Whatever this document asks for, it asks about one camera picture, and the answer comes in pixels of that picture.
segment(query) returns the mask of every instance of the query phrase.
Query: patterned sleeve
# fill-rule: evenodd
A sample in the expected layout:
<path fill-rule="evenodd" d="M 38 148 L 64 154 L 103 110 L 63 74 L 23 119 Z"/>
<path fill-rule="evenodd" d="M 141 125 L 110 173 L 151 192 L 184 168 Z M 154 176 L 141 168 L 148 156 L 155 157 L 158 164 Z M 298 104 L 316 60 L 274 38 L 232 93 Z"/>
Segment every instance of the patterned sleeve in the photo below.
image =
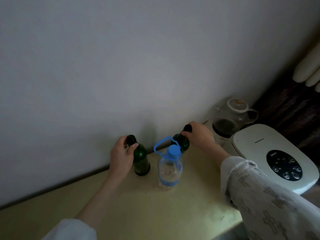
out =
<path fill-rule="evenodd" d="M 63 219 L 42 240 L 96 240 L 96 231 L 78 219 Z"/>
<path fill-rule="evenodd" d="M 320 240 L 320 209 L 273 183 L 253 161 L 237 156 L 223 161 L 221 192 L 240 211 L 251 240 Z"/>

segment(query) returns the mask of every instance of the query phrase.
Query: dark purple curtain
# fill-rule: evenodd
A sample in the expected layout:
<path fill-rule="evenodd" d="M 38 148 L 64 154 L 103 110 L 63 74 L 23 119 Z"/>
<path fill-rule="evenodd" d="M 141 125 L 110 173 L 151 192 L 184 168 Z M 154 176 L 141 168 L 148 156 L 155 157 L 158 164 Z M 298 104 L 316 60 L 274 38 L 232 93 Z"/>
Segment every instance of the dark purple curtain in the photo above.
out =
<path fill-rule="evenodd" d="M 320 166 L 320 93 L 292 80 L 279 79 L 254 105 L 256 123 L 268 125 Z"/>

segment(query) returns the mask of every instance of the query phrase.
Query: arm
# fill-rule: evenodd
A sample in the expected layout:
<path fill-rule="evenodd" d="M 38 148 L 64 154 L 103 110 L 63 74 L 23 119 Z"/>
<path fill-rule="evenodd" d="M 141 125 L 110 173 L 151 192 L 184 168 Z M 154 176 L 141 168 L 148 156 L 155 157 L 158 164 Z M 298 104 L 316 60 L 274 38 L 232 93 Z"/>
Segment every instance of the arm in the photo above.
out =
<path fill-rule="evenodd" d="M 189 124 L 192 132 L 182 134 L 219 166 L 221 192 L 240 211 L 251 239 L 320 239 L 319 208 L 272 182 L 253 161 L 230 156 L 205 125 Z"/>
<path fill-rule="evenodd" d="M 58 239 L 96 239 L 95 229 L 100 225 L 108 210 L 110 198 L 131 169 L 134 150 L 138 143 L 126 151 L 126 136 L 118 139 L 110 152 L 110 169 L 101 188 L 95 193 L 74 219 L 62 220 L 43 240 Z"/>

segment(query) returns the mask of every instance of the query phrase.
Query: teapot lid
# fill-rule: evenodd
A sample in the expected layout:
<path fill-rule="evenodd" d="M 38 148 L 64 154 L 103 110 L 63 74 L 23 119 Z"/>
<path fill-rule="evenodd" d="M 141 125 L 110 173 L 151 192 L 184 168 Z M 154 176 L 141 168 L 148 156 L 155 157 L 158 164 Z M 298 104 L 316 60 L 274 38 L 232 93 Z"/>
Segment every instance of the teapot lid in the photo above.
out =
<path fill-rule="evenodd" d="M 249 109 L 248 104 L 239 99 L 230 99 L 226 104 L 231 110 L 237 113 L 245 113 Z"/>

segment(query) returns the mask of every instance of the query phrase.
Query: rice cooker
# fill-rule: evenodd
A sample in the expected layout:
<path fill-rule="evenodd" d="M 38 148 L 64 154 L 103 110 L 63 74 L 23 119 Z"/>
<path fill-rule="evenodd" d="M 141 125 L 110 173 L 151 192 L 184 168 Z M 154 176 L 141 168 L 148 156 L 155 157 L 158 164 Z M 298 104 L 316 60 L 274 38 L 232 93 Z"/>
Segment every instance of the rice cooker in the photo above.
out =
<path fill-rule="evenodd" d="M 313 161 L 267 125 L 255 124 L 238 131 L 223 149 L 232 156 L 254 161 L 272 181 L 299 195 L 319 179 Z"/>

